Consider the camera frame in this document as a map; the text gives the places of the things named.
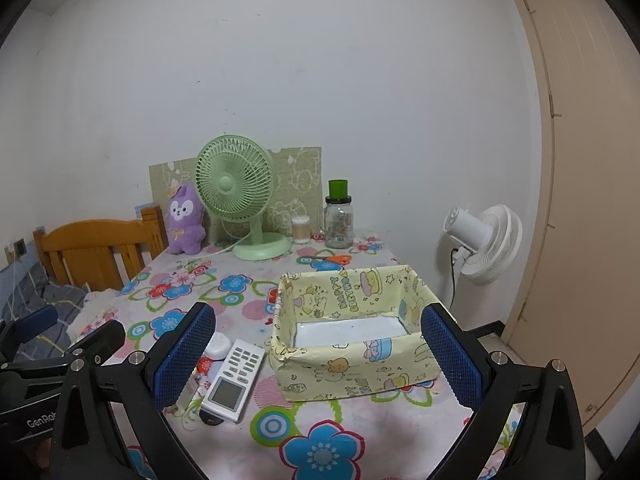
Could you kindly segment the floral tablecloth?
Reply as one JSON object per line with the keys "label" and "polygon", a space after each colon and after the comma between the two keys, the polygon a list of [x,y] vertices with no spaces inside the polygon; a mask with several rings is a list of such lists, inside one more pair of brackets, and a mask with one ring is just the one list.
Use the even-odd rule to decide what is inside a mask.
{"label": "floral tablecloth", "polygon": [[[126,328],[118,356],[126,358],[151,348],[192,304],[204,301],[215,309],[221,333],[268,348],[283,274],[307,272],[341,282],[356,270],[357,288],[375,289],[387,283],[375,270],[395,261],[371,234],[357,237],[347,249],[314,240],[259,262],[239,260],[220,243],[191,257],[161,255],[124,286],[89,292],[67,333],[79,339],[117,320]],[[238,422],[205,425],[201,393],[185,408],[168,410],[167,419],[212,479],[423,479],[457,439],[471,411],[458,403],[423,344],[412,350],[423,366],[416,379],[387,362],[388,348],[381,336],[360,348],[381,376],[376,387],[353,378],[344,362],[321,363],[322,382],[336,380],[345,387],[343,399],[290,400],[264,364]]]}

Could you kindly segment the glass jar green lid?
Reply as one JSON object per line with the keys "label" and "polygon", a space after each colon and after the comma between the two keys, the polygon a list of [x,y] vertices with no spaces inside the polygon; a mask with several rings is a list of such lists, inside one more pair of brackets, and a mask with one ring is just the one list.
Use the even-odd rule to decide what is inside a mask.
{"label": "glass jar green lid", "polygon": [[329,180],[328,195],[324,199],[324,241],[332,249],[348,249],[354,241],[352,196],[348,194],[346,179]]}

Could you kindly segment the beige door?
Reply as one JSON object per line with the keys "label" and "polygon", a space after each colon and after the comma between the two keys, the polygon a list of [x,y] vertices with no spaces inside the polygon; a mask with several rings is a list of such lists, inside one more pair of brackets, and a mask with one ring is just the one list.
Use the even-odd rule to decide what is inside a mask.
{"label": "beige door", "polygon": [[605,0],[514,0],[541,114],[537,218],[504,338],[561,360],[585,430],[639,374],[639,53]]}

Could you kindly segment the white standing fan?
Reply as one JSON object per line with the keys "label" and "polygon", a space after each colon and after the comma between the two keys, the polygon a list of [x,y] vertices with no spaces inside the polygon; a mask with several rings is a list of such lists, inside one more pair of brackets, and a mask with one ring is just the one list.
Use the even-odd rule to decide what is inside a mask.
{"label": "white standing fan", "polygon": [[478,216],[454,207],[444,222],[444,233],[454,242],[454,278],[462,275],[478,286],[488,285],[504,273],[520,250],[520,217],[503,204]]}

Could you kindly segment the purple plush rabbit toy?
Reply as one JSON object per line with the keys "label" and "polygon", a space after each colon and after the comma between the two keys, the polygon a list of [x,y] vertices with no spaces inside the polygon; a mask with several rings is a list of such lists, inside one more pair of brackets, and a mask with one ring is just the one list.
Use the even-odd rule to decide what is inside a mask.
{"label": "purple plush rabbit toy", "polygon": [[191,182],[180,184],[171,196],[166,223],[170,254],[196,255],[206,237],[204,205]]}

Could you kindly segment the yellow cartoon paper box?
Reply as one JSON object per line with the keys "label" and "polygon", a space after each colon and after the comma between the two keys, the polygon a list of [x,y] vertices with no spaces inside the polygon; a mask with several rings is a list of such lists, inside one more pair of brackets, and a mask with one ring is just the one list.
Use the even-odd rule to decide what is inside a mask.
{"label": "yellow cartoon paper box", "polygon": [[437,300],[411,266],[282,275],[269,365],[283,396],[346,399],[436,378],[420,321]]}

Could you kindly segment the green desk fan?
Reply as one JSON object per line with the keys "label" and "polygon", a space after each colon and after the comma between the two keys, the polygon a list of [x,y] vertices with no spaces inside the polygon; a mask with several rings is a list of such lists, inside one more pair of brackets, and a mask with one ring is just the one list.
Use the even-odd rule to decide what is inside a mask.
{"label": "green desk fan", "polygon": [[248,225],[248,233],[233,244],[236,258],[262,261],[290,250],[289,237],[262,229],[274,192],[274,172],[271,156],[253,140],[224,134],[209,141],[196,159],[194,188],[214,217]]}

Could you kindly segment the wooden bed headboard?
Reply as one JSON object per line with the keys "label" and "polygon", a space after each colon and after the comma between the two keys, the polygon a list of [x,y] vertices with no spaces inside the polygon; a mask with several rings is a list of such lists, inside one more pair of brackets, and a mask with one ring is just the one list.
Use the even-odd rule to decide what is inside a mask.
{"label": "wooden bed headboard", "polygon": [[168,246],[159,206],[144,208],[136,220],[77,221],[32,235],[50,278],[98,292],[123,288],[145,268],[144,252],[156,258]]}

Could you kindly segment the white remote control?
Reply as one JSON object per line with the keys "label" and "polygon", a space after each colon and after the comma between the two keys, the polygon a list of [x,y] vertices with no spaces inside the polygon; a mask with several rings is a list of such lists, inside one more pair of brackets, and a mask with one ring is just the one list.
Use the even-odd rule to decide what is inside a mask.
{"label": "white remote control", "polygon": [[250,400],[266,352],[237,339],[209,385],[201,410],[237,424]]}

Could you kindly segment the white earbud case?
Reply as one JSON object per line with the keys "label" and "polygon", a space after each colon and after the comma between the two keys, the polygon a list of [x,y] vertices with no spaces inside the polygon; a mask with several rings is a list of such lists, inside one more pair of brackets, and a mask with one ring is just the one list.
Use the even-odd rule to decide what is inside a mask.
{"label": "white earbud case", "polygon": [[210,338],[203,356],[212,361],[223,361],[232,349],[232,341],[223,333],[216,332]]}

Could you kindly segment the beige cartoon board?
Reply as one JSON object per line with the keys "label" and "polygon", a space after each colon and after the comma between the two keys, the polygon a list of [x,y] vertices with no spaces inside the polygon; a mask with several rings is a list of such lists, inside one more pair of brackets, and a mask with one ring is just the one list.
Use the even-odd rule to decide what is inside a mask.
{"label": "beige cartoon board", "polygon": [[[311,232],[318,233],[323,221],[321,148],[281,148],[270,153],[274,170],[274,192],[262,215],[266,232],[292,234],[291,220],[307,216]],[[170,219],[171,196],[177,188],[194,177],[194,158],[163,162],[149,166],[152,202],[163,211],[164,222]]]}

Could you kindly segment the blue plaid bedding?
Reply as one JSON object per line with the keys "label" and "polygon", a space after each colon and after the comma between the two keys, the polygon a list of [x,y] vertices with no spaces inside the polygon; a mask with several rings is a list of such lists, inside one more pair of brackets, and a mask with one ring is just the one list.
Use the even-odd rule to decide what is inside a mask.
{"label": "blue plaid bedding", "polygon": [[37,254],[26,254],[1,271],[1,319],[10,322],[41,308],[55,307],[56,323],[20,344],[16,362],[58,358],[72,345],[67,329],[84,307],[85,287],[52,281]]}

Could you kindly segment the cotton swab container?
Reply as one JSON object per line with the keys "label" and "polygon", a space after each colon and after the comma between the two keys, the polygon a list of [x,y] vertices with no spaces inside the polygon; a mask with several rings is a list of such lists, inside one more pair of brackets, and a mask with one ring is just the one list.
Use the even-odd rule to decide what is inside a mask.
{"label": "cotton swab container", "polygon": [[291,218],[292,239],[295,244],[307,244],[311,240],[311,224],[310,217],[294,216]]}

